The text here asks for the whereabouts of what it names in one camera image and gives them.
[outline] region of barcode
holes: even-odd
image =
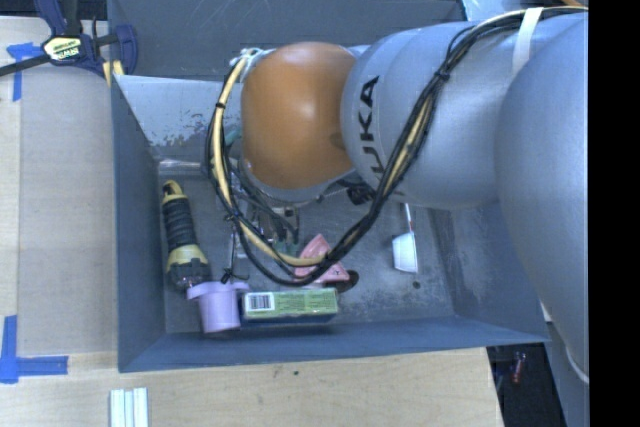
[[[247,294],[245,307],[247,311],[270,311],[275,309],[273,294]]]

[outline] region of black electrical cord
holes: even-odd
[[[547,19],[553,16],[576,13],[580,11],[588,11],[588,9],[567,6],[545,8],[541,13],[540,18]],[[224,195],[221,194],[220,187],[218,186],[218,183],[211,172],[211,167],[209,166],[209,176],[216,187],[218,196],[227,209],[230,218],[235,223],[236,228],[238,229],[238,236],[243,248],[247,253],[247,256],[251,259],[254,265],[256,265],[258,270],[260,270],[265,276],[278,284],[291,287],[300,287],[312,283],[317,278],[322,276],[334,263],[344,258],[344,256],[348,254],[349,251],[371,229],[378,216],[380,215],[384,204],[394,193],[397,187],[401,184],[406,173],[419,155],[433,122],[433,113],[435,112],[439,94],[445,83],[449,80],[453,69],[458,65],[458,63],[464,58],[464,56],[469,52],[471,47],[477,41],[505,31],[517,30],[522,23],[522,19],[524,18],[525,13],[526,10],[521,10],[491,18],[475,26],[463,29],[458,34],[456,34],[454,38],[452,38],[442,64],[433,74],[432,78],[425,86],[425,88],[422,90],[420,96],[418,97],[418,100],[414,104],[414,107],[407,119],[407,122],[403,127],[400,136],[397,139],[393,151],[389,156],[388,163],[385,166],[385,170],[383,171],[380,178],[378,187],[375,189],[369,211],[357,223],[355,223],[351,228],[347,230],[347,232],[334,246],[334,248],[326,254],[325,259],[302,279],[297,279],[294,281],[283,279],[273,274],[261,262],[259,262],[258,258],[253,254],[251,250],[249,242],[242,231],[241,224],[244,224],[247,228],[249,228],[254,235],[261,237],[261,234],[259,234],[256,231],[255,226],[253,226],[247,219],[245,219],[238,211],[233,193],[230,192],[230,200],[229,202],[227,202]],[[210,124],[209,134],[207,136],[206,154],[209,163],[211,162],[210,141],[212,137],[212,125],[213,123]],[[226,154],[227,150],[225,147],[222,147],[219,148],[219,151],[223,152],[223,154]],[[223,173],[225,173],[225,176],[228,177],[228,165],[225,165]],[[284,261],[281,258],[276,258],[276,262],[284,265]]]

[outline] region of blue tape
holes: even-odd
[[[0,353],[0,383],[15,384],[21,376],[67,374],[69,356],[19,358],[16,354],[17,333],[17,315],[5,317]]]
[[[31,42],[9,45],[7,52],[9,52],[9,55],[11,55],[16,62],[44,54],[39,46]],[[13,101],[17,102],[20,98],[22,98],[22,72],[18,71],[13,76]]]

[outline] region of pink object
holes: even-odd
[[[300,258],[313,258],[314,256],[326,253],[331,249],[329,243],[325,238],[318,233],[311,241],[304,247]],[[298,278],[304,278],[307,274],[312,272],[315,267],[298,267],[295,270],[295,274]],[[349,281],[351,277],[345,270],[340,262],[334,263],[327,272],[320,276],[315,283],[335,283],[336,281]]]
[[[187,289],[187,299],[197,300],[200,306],[203,332],[216,333],[240,327],[238,290],[250,288],[243,282],[206,281]]]

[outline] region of table surface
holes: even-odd
[[[48,31],[39,19],[0,17],[0,65],[12,62],[7,45],[33,36],[24,27]],[[0,78],[3,318],[16,315],[19,297],[21,101],[12,101],[13,80]],[[111,351],[69,354],[67,375],[0,384],[0,424],[105,426],[111,390],[145,387],[153,427],[504,426],[484,348],[131,374],[120,374],[116,359]]]

